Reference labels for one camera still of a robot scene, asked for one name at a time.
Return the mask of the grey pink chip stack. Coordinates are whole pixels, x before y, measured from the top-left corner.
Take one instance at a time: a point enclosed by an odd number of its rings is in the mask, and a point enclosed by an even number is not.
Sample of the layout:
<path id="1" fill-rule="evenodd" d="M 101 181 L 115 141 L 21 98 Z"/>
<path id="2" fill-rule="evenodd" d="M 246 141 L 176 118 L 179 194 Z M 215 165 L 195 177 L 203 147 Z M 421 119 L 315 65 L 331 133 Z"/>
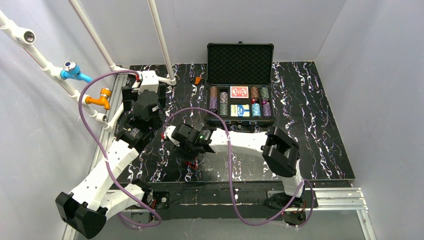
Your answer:
<path id="1" fill-rule="evenodd" d="M 227 105 L 228 104 L 228 93 L 223 91 L 219 95 L 219 102 L 221 105 Z"/>

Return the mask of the black poker case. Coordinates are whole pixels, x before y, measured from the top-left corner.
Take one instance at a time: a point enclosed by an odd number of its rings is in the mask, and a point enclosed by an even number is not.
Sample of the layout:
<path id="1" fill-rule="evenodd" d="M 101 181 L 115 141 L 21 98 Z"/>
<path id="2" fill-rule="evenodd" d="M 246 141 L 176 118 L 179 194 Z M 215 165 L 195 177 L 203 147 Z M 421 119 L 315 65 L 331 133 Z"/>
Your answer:
<path id="1" fill-rule="evenodd" d="M 270 127 L 275 122 L 271 76 L 271 43 L 207 45 L 207 109 L 209 126 Z"/>

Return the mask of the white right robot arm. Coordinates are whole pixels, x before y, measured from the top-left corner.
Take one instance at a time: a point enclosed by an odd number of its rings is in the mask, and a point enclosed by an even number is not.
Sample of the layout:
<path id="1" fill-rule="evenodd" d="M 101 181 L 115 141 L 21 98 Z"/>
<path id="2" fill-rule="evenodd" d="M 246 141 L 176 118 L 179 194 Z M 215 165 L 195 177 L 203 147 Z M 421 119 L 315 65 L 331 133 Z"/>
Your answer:
<path id="1" fill-rule="evenodd" d="M 280 177 L 286 196 L 295 200 L 304 196 L 299 145 L 278 127 L 271 127 L 267 132 L 247 133 L 210 127 L 196 130 L 191 125 L 181 123 L 168 126 L 163 137 L 171 141 L 177 150 L 191 157 L 232 152 L 261 158 L 271 172 Z"/>

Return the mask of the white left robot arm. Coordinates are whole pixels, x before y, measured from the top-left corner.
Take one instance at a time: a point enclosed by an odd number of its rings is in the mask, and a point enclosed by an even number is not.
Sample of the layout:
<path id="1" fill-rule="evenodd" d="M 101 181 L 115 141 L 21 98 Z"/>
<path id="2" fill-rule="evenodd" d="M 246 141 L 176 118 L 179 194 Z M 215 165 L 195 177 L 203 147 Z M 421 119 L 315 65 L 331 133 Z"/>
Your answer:
<path id="1" fill-rule="evenodd" d="M 111 194 L 108 191 L 162 128 L 160 111 L 165 105 L 165 83 L 124 86 L 122 103 L 107 125 L 111 132 L 117 130 L 110 147 L 101 145 L 103 157 L 87 177 L 56 197 L 62 220 L 86 239 L 97 236 L 109 218 L 131 206 L 152 211 L 156 203 L 152 188 L 141 181 L 120 186 Z"/>

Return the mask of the dark green chip stack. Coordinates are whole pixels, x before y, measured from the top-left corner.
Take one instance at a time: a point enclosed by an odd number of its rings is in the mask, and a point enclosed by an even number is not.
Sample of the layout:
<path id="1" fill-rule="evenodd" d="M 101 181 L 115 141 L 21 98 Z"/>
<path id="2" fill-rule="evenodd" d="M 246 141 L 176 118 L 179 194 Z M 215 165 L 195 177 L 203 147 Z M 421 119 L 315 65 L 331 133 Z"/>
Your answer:
<path id="1" fill-rule="evenodd" d="M 219 116 L 221 118 L 227 118 L 228 117 L 228 104 L 221 102 L 219 105 Z"/>

